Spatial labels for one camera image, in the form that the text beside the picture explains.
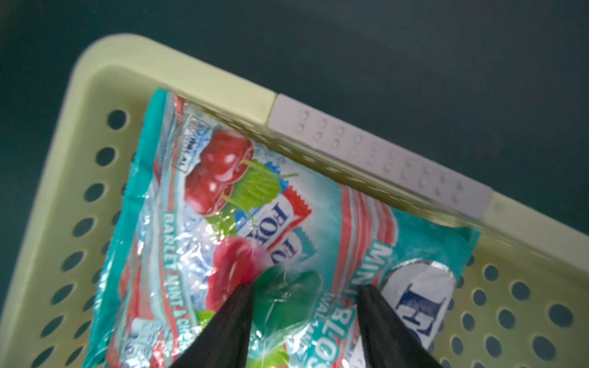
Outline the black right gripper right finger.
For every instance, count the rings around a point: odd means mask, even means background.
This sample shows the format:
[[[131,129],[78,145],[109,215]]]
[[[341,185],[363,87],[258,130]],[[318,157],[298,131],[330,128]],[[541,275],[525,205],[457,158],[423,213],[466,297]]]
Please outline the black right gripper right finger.
[[[374,285],[358,288],[357,318],[367,366],[440,367]]]

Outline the teal Fox's mint bag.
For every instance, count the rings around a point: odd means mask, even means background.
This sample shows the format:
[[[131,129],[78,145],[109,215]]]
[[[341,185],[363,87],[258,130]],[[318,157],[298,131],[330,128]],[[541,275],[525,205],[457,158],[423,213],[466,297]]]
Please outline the teal Fox's mint bag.
[[[430,348],[479,233],[334,182],[157,90],[94,303],[85,367],[169,367],[242,284],[249,367],[365,367],[357,289]]]

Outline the pale green plastic basket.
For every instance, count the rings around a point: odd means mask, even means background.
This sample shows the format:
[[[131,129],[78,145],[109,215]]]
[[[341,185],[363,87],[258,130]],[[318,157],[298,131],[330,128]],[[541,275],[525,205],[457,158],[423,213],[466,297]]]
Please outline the pale green plastic basket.
[[[453,367],[586,367],[588,238],[320,110],[138,35],[78,59],[1,319],[4,367],[79,367],[113,220],[159,87],[343,183],[482,235],[434,354]]]

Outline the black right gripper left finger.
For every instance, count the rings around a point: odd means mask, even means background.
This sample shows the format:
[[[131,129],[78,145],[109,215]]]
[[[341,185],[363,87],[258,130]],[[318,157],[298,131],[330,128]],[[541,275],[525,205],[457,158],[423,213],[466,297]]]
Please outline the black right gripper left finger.
[[[253,285],[240,285],[172,366],[245,367],[253,309]]]

